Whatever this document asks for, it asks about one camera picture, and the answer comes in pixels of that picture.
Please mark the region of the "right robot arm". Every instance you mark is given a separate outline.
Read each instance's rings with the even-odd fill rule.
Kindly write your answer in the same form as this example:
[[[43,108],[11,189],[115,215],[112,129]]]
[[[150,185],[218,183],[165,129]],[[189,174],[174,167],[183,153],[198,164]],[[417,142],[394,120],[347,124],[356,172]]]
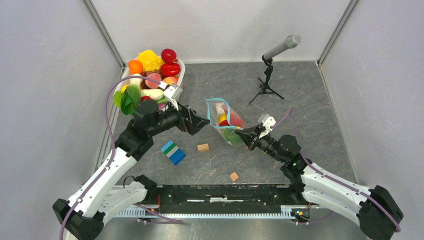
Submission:
[[[371,240],[390,240],[400,232],[404,214],[390,192],[376,185],[371,188],[350,182],[306,158],[293,135],[278,140],[264,135],[262,125],[237,129],[248,150],[260,149],[278,162],[290,180],[289,199],[295,204],[307,201],[327,208],[359,226]]]

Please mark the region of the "pink toy watermelon slice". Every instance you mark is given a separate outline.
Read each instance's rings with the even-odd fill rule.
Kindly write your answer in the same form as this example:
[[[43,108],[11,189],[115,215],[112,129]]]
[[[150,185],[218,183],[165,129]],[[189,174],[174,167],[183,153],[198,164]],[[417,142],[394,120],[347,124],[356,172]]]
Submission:
[[[229,124],[231,126],[245,128],[245,122],[241,118],[241,116],[235,111],[234,108],[232,108],[229,105],[223,104],[222,109],[224,110],[224,114],[229,114],[229,117],[227,118]]]

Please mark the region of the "small red toy chili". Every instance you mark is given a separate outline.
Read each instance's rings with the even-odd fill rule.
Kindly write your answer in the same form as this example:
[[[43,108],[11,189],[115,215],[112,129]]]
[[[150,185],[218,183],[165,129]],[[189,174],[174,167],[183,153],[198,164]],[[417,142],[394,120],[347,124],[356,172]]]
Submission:
[[[219,126],[220,126],[220,127],[228,127],[228,126],[230,126],[230,123],[228,122],[228,120],[227,120],[227,119],[224,119],[224,120],[221,120],[221,121],[219,122]]]

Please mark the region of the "clear zip top bag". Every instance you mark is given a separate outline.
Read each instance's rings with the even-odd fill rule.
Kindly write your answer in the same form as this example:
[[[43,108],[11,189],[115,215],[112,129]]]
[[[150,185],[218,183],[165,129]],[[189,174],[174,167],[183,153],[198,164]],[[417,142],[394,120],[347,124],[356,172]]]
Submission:
[[[223,98],[207,98],[207,118],[210,125],[221,135],[224,141],[235,148],[246,148],[244,141],[235,130],[249,127],[238,112]]]

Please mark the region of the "pink toy peach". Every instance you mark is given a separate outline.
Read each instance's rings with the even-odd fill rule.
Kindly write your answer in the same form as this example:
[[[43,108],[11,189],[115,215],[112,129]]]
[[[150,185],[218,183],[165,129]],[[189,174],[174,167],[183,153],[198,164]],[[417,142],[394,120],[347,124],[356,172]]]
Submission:
[[[159,73],[150,73],[146,76],[145,85],[149,89],[157,89],[159,87],[160,82],[162,81],[162,77]]]

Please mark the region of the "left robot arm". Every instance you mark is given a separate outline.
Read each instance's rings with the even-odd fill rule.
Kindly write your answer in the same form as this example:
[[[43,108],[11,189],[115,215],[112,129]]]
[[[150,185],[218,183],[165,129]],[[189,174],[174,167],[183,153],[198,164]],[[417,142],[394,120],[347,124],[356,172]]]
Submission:
[[[154,136],[174,127],[193,136],[210,124],[209,119],[198,116],[189,106],[171,102],[167,105],[161,111],[156,101],[141,101],[99,169],[68,199],[56,200],[52,208],[61,224],[60,239],[68,231],[78,240],[94,240],[123,210],[141,201],[151,204],[156,200],[157,190],[138,180],[111,196],[108,193],[153,146]]]

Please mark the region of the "green toy bell pepper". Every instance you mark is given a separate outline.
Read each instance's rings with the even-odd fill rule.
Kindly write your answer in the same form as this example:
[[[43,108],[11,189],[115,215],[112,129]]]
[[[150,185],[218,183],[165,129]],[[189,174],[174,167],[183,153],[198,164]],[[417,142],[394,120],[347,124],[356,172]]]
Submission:
[[[243,140],[235,133],[233,128],[223,129],[223,137],[225,141],[232,146],[238,146],[244,143]]]

